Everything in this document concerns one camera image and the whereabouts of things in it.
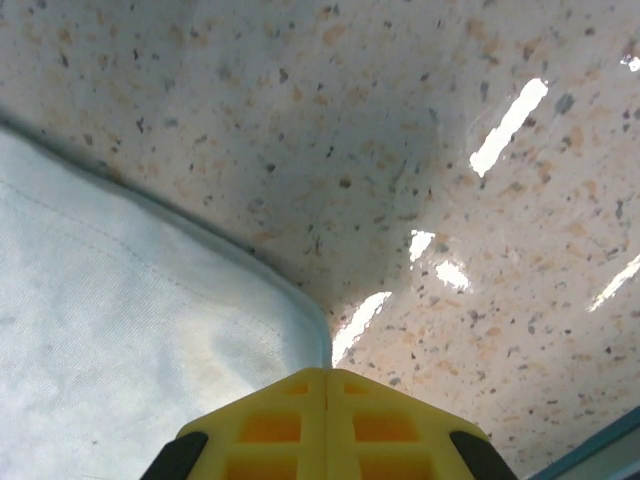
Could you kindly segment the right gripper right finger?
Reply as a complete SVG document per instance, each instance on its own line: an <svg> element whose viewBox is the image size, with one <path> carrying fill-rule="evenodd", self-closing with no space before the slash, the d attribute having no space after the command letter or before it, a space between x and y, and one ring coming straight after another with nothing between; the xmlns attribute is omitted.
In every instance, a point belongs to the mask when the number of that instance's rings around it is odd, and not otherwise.
<svg viewBox="0 0 640 480"><path fill-rule="evenodd" d="M329 479L513 479L475 424L346 370L327 374Z"/></svg>

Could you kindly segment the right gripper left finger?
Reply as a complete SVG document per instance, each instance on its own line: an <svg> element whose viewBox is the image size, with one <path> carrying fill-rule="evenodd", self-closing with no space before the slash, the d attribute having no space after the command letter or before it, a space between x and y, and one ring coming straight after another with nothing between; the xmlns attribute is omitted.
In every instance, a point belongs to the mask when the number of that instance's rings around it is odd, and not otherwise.
<svg viewBox="0 0 640 480"><path fill-rule="evenodd" d="M328 371L303 369L188 422L146 479L322 479Z"/></svg>

